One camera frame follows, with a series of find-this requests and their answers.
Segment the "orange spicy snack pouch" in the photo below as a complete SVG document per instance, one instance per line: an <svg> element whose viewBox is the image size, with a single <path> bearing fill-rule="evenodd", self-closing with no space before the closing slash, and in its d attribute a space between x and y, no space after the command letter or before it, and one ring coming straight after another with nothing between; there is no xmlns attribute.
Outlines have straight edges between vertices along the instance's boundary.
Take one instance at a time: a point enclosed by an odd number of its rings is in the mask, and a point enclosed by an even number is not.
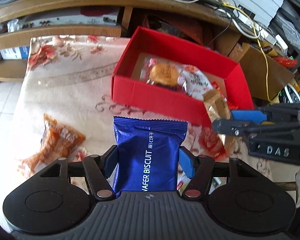
<svg viewBox="0 0 300 240"><path fill-rule="evenodd" d="M67 158L85 141L86 136L48 114L44 114L45 131L40 151L21 161L18 171L25 178L34 175L42 165L49 165L58 158Z"/></svg>

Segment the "brown cardboard box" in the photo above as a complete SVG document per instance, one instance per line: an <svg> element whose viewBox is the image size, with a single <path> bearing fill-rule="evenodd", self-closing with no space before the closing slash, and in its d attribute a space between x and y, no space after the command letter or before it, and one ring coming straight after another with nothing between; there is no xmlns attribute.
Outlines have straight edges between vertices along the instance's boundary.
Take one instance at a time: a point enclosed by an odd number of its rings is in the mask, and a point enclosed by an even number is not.
<svg viewBox="0 0 300 240"><path fill-rule="evenodd" d="M236 44L229 58L238 62L254 98L272 100L294 78L294 74L248 43Z"/></svg>

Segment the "blue white box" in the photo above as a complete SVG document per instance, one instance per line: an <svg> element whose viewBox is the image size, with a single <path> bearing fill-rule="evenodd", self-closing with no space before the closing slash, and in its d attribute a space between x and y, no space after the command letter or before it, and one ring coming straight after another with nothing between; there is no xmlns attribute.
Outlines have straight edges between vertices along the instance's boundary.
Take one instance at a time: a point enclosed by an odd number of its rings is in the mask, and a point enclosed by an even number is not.
<svg viewBox="0 0 300 240"><path fill-rule="evenodd" d="M14 47L0 50L4 60L21 60L29 57L29 46Z"/></svg>

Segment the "blue wafer biscuit pack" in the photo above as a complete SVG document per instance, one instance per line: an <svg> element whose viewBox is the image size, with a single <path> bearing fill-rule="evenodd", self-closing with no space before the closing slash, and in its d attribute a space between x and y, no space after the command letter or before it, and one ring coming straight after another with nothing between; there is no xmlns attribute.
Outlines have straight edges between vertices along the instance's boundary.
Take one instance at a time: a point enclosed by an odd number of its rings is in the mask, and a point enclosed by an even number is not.
<svg viewBox="0 0 300 240"><path fill-rule="evenodd" d="M176 190L179 148L188 123L116 116L113 125L118 152L114 192Z"/></svg>

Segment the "floral beige tablecloth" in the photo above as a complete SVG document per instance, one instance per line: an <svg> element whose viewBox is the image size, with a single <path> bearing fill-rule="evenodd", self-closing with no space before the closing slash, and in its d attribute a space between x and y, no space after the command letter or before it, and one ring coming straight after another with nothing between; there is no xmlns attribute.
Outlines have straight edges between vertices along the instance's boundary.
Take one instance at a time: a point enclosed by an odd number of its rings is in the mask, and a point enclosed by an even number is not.
<svg viewBox="0 0 300 240"><path fill-rule="evenodd" d="M104 154L115 144L113 117L160 119L160 115L112 102L112 72L128 39L104 36L32 38L15 117L15 168L29 178L49 161L39 160L45 116L86 137L71 161Z"/></svg>

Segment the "wooden TV stand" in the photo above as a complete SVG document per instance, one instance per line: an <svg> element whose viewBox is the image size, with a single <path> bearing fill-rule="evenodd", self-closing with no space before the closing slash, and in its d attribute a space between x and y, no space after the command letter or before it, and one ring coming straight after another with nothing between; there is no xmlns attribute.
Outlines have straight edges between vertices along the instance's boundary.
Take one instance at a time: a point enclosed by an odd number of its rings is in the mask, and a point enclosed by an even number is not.
<svg viewBox="0 0 300 240"><path fill-rule="evenodd" d="M45 24L0 34L0 51L29 46L33 37L50 35L99 35L131 37L138 26L148 26L148 18L156 16L178 27L194 42L210 46L229 55L240 33L220 12L209 7L172 0L18 0L0 5L0 23L35 16L39 13L67 12L81 9L87 15L118 9L115 25L104 23Z"/></svg>

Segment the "white red snack packet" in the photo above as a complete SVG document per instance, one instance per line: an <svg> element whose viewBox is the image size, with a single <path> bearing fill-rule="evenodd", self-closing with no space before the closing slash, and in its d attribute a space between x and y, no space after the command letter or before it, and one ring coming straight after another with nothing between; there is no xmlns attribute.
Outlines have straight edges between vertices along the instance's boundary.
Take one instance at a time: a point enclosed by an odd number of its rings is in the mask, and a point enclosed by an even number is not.
<svg viewBox="0 0 300 240"><path fill-rule="evenodd" d="M185 79L187 94L194 99L203 101L204 94L213 89L207 76L196 66L182 65L180 75Z"/></svg>

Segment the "white power strip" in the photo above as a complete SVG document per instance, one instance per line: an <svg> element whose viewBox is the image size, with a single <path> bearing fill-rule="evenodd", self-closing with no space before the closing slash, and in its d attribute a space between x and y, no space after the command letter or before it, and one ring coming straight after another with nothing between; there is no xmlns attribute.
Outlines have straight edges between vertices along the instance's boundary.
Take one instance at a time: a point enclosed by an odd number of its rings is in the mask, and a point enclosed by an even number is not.
<svg viewBox="0 0 300 240"><path fill-rule="evenodd" d="M288 46L279 34L274 34L272 30L261 22L246 16L239 9L233 9L232 22L237 30L245 37L251 40L267 41L274 46L282 55L286 55Z"/></svg>

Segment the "silver AV receiver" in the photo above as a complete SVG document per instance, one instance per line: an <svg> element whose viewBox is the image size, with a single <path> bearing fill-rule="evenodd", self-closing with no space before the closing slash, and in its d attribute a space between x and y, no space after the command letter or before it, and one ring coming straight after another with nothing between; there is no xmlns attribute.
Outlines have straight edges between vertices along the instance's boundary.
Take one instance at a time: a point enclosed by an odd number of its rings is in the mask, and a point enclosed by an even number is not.
<svg viewBox="0 0 300 240"><path fill-rule="evenodd" d="M119 11L102 13L98 16L86 16L80 13L56 15L54 13L39 13L15 18L7 22L8 32L52 25L116 25Z"/></svg>

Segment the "gold snack packet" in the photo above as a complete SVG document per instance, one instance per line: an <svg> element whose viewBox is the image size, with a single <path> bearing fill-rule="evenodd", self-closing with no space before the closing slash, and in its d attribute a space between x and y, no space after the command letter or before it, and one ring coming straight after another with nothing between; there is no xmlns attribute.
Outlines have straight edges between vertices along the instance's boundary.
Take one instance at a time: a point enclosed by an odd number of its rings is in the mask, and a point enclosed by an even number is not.
<svg viewBox="0 0 300 240"><path fill-rule="evenodd" d="M230 109L218 90L208 91L203 95L203 99L211 122L217 119L230 119ZM202 148L213 158L229 155L236 144L233 136L217 134L211 127L202 128L199 141L202 143Z"/></svg>

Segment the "red cardboard box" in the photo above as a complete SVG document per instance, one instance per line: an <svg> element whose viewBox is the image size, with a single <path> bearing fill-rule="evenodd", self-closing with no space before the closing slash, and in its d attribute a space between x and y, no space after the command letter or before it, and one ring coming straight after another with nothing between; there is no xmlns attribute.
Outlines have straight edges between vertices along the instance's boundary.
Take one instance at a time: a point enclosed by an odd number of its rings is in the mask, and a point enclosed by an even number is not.
<svg viewBox="0 0 300 240"><path fill-rule="evenodd" d="M111 99L195 125L210 126L203 95L217 83L231 106L252 110L239 63L203 46L138 27L111 78Z"/></svg>

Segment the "round cake in clear wrapper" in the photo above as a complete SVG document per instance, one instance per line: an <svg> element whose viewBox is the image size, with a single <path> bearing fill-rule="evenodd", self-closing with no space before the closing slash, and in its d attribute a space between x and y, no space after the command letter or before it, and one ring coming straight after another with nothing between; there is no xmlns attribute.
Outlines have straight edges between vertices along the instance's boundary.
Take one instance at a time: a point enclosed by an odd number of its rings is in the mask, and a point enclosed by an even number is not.
<svg viewBox="0 0 300 240"><path fill-rule="evenodd" d="M185 79L180 75L182 64L148 56L144 59L140 80L149 85L156 85L172 90L185 90Z"/></svg>

